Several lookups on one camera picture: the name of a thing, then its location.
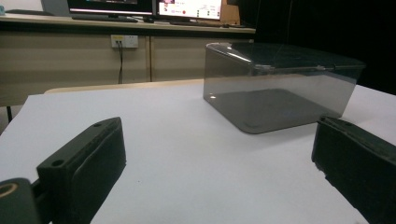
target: wall outlet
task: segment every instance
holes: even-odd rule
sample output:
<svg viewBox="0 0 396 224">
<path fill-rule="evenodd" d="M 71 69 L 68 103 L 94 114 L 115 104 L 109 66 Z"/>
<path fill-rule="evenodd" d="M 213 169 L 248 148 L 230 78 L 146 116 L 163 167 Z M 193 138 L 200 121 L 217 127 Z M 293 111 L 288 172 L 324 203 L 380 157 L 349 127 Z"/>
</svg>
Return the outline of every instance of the wall outlet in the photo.
<svg viewBox="0 0 396 224">
<path fill-rule="evenodd" d="M 137 35 L 112 35 L 111 36 L 111 47 L 118 48 L 119 43 L 123 49 L 133 49 L 139 47 Z"/>
</svg>

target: monitor screen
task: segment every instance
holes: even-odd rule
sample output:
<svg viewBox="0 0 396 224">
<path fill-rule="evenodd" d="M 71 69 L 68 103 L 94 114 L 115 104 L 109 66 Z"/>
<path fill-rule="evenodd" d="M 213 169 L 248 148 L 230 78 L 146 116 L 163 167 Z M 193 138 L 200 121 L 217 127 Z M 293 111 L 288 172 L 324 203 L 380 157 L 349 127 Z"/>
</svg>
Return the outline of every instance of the monitor screen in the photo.
<svg viewBox="0 0 396 224">
<path fill-rule="evenodd" d="M 71 14 L 151 16 L 153 0 L 67 0 Z"/>
<path fill-rule="evenodd" d="M 220 20 L 221 0 L 158 0 L 158 15 Z"/>
</svg>

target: keyboard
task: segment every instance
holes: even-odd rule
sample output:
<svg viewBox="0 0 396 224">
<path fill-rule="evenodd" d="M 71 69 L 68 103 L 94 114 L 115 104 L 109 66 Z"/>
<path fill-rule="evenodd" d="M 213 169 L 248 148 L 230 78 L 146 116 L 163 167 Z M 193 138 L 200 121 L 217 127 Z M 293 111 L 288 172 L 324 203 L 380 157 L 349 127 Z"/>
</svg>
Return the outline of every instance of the keyboard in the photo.
<svg viewBox="0 0 396 224">
<path fill-rule="evenodd" d="M 110 17 L 89 17 L 89 16 L 76 16 L 72 17 L 76 21 L 117 21 L 117 22 L 137 22 L 135 19 L 126 18 L 110 18 Z"/>
<path fill-rule="evenodd" d="M 201 27 L 221 27 L 221 24 L 208 24 L 202 22 L 192 22 L 192 21 L 171 21 L 171 25 L 184 25 L 184 26 L 201 26 Z"/>
</svg>

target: cable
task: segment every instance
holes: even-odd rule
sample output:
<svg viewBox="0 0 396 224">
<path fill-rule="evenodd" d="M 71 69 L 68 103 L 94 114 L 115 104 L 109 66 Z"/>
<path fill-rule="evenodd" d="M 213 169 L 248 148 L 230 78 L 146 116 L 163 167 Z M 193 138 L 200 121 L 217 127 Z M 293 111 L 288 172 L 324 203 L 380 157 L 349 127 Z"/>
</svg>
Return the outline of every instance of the cable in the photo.
<svg viewBox="0 0 396 224">
<path fill-rule="evenodd" d="M 120 72 L 119 72 L 119 84 L 122 84 L 122 42 L 117 41 L 117 45 L 119 46 L 119 53 L 120 53 Z"/>
</svg>

